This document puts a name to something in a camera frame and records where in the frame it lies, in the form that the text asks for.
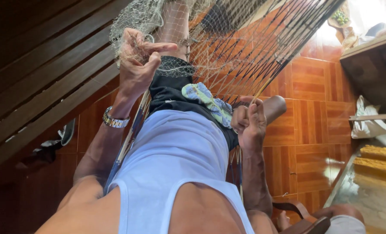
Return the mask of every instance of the towel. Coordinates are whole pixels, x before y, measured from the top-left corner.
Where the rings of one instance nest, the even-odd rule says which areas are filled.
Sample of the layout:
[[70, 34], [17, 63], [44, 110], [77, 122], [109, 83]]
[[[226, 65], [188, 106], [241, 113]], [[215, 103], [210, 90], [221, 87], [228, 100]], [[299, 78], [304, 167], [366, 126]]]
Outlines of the towel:
[[189, 100], [198, 100], [199, 104], [205, 104], [206, 108], [211, 111], [211, 114], [216, 121], [221, 123], [224, 127], [231, 128], [231, 105], [219, 98], [213, 98], [212, 93], [202, 82], [197, 84], [187, 84], [181, 89], [181, 93]]

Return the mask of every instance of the white tank top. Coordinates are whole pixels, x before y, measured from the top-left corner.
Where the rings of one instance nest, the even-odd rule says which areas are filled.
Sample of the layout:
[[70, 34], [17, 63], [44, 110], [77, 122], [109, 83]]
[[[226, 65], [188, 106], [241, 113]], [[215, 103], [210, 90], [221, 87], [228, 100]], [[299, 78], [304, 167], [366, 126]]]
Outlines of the white tank top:
[[227, 164], [227, 143], [213, 122], [195, 112], [155, 112], [109, 186], [121, 192], [118, 233], [167, 234], [175, 194], [184, 183], [198, 182], [224, 194], [253, 234], [236, 186], [225, 182]]

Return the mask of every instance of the black shorts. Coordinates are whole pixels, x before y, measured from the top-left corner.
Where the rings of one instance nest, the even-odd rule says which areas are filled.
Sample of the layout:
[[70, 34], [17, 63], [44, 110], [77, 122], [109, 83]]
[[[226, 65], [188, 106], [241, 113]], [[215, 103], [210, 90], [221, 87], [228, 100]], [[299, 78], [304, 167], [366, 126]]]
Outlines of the black shorts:
[[[183, 68], [184, 72], [182, 72], [184, 74], [194, 73], [194, 68], [188, 62], [173, 56], [161, 56], [161, 69], [168, 70], [176, 67], [185, 67]], [[224, 127], [216, 121], [211, 111], [205, 105], [199, 104], [197, 100], [188, 100], [182, 95], [181, 89], [191, 83], [193, 83], [191, 75], [169, 77], [162, 75], [159, 70], [156, 71], [150, 86], [151, 103], [149, 116], [156, 111], [164, 109], [193, 111], [201, 114], [219, 127], [226, 138], [229, 151], [231, 151], [239, 145], [238, 135], [232, 129]]]

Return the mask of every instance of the white bag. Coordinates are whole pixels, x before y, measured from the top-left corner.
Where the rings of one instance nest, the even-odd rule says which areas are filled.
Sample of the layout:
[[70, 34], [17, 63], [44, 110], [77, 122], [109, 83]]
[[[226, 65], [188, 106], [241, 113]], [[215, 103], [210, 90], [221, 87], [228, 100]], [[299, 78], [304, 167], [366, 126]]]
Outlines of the white bag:
[[[378, 114], [379, 106], [368, 105], [365, 107], [365, 99], [361, 95], [356, 102], [356, 116], [376, 115]], [[352, 129], [352, 138], [372, 138], [386, 134], [386, 124], [383, 120], [365, 120], [354, 121]]]

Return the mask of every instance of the silver watch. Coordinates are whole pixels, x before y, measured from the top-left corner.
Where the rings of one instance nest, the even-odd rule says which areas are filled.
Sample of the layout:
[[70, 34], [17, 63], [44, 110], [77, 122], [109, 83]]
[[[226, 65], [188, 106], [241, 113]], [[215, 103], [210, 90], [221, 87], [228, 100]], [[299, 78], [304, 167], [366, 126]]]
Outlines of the silver watch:
[[105, 110], [105, 113], [103, 114], [103, 123], [106, 124], [107, 126], [116, 127], [116, 128], [126, 127], [128, 125], [130, 118], [128, 117], [127, 119], [124, 119], [124, 120], [114, 119], [108, 115], [111, 109], [112, 109], [112, 106], [108, 107]]

